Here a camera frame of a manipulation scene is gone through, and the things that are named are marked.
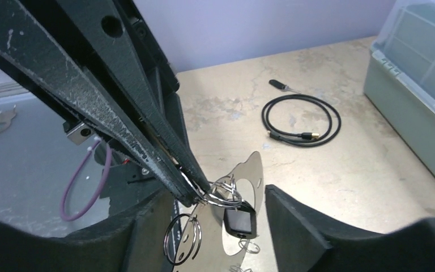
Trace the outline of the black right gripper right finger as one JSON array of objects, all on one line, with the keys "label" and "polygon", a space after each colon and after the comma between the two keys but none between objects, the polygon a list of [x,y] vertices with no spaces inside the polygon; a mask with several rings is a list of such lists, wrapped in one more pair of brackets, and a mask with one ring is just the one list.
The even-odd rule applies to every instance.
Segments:
[{"label": "black right gripper right finger", "polygon": [[435,218],[388,234],[338,221],[265,187],[265,204],[279,271],[435,271]]}]

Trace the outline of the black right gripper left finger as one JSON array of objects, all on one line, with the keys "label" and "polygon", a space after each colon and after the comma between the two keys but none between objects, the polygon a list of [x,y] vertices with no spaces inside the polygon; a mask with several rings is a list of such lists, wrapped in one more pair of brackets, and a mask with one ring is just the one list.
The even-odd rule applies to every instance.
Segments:
[{"label": "black right gripper left finger", "polygon": [[44,238],[0,222],[0,271],[161,271],[173,197],[163,190],[92,226]]}]

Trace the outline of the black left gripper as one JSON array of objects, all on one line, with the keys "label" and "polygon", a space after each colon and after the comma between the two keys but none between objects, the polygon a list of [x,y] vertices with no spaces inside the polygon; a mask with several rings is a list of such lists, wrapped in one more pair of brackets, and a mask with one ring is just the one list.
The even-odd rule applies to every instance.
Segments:
[{"label": "black left gripper", "polygon": [[180,84],[133,1],[0,1],[0,69],[183,205],[209,190],[187,142]]}]

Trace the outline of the metal keyring plate with keys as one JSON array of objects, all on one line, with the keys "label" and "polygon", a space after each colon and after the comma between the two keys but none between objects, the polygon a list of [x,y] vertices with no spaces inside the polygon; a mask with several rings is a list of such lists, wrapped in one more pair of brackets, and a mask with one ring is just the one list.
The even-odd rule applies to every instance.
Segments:
[{"label": "metal keyring plate with keys", "polygon": [[163,251],[173,271],[240,271],[248,253],[257,254],[257,215],[264,198],[262,158],[258,151],[211,190],[191,213],[175,216]]}]

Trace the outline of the green clear-lid storage box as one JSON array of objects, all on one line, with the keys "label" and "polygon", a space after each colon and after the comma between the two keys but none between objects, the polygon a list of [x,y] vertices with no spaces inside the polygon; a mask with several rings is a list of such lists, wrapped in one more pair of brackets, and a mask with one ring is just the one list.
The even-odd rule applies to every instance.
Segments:
[{"label": "green clear-lid storage box", "polygon": [[364,94],[435,177],[435,1],[397,1],[370,46]]}]

